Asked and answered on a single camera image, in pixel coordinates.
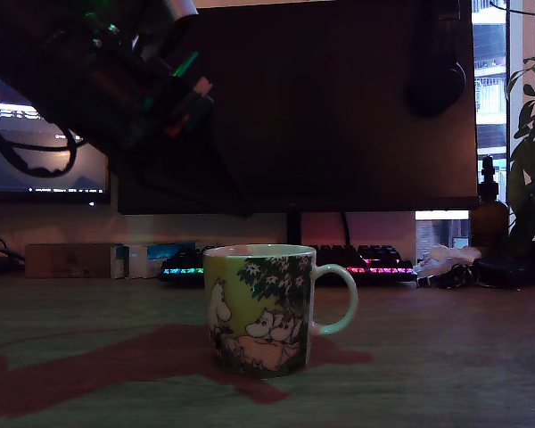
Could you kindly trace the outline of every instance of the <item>headphones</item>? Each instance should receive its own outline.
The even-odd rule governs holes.
[[[415,67],[406,99],[413,114],[429,119],[457,103],[465,91],[466,78],[457,61],[460,0],[424,0],[423,5],[426,22],[420,22],[417,29],[412,51]]]

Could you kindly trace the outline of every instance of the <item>computer desktop screen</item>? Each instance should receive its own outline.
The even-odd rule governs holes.
[[[463,95],[432,119],[413,115],[405,102],[417,67],[437,65],[432,47],[414,37],[432,24],[418,7],[428,3],[437,4],[341,0],[201,9],[169,63],[200,53],[184,78],[195,83],[205,76],[214,85],[213,112],[195,138],[208,138],[218,160],[192,150],[195,141],[171,143],[163,148],[162,176],[226,206],[239,192],[253,212],[474,207],[470,2],[460,2],[456,33]],[[143,187],[125,171],[119,212],[223,211]]]
[[[23,144],[64,146],[66,137],[40,117],[31,103],[0,80],[0,132],[6,140]],[[69,152],[32,152],[16,149],[31,168],[63,169]],[[6,202],[108,202],[109,173],[106,157],[93,146],[78,148],[75,165],[57,178],[25,175],[0,154],[0,201]]]

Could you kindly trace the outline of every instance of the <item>mechanical keyboard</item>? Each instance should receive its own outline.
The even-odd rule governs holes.
[[[416,280],[412,262],[403,260],[390,245],[311,245],[317,251],[319,266],[336,264],[346,268],[357,285],[410,282]],[[162,263],[157,278],[164,282],[203,286],[202,254],[209,248],[183,248]],[[340,284],[333,275],[325,275],[318,284]]]

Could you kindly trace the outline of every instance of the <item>desk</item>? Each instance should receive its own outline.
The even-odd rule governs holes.
[[[0,427],[535,426],[535,288],[359,291],[309,369],[264,382],[217,375],[202,290],[0,277]],[[316,320],[347,299],[317,289]]]

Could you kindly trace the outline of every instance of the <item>mug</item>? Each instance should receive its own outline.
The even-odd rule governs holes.
[[[204,252],[212,355],[227,371],[266,378],[309,362],[311,334],[337,333],[355,316],[358,293],[349,272],[315,264],[315,249],[256,244]],[[350,291],[347,315],[331,325],[313,321],[314,282],[339,275]]]

